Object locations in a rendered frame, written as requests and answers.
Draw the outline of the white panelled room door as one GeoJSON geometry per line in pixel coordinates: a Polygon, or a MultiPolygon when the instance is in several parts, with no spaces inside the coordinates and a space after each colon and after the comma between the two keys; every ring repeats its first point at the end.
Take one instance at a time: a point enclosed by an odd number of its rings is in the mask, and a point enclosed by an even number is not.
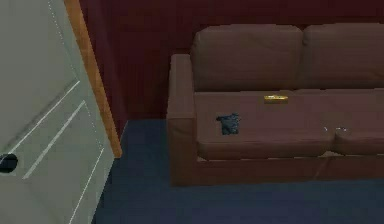
{"type": "Polygon", "coordinates": [[[64,0],[0,0],[0,224],[92,224],[114,161],[64,0]]]}

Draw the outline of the brown leather sofa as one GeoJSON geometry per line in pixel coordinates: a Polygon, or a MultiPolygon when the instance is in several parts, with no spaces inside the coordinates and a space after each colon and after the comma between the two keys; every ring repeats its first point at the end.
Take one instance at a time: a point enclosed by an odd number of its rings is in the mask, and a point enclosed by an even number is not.
{"type": "Polygon", "coordinates": [[[171,58],[166,122],[176,186],[384,178],[384,24],[204,28],[171,58]]]}

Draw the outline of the dark blue crumpled cloth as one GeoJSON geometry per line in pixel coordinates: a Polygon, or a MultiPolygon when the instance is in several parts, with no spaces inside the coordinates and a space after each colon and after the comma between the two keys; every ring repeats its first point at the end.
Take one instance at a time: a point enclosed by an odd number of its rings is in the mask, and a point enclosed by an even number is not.
{"type": "Polygon", "coordinates": [[[240,117],[238,113],[218,116],[216,120],[221,123],[221,133],[223,135],[232,135],[239,133],[240,117]]]}

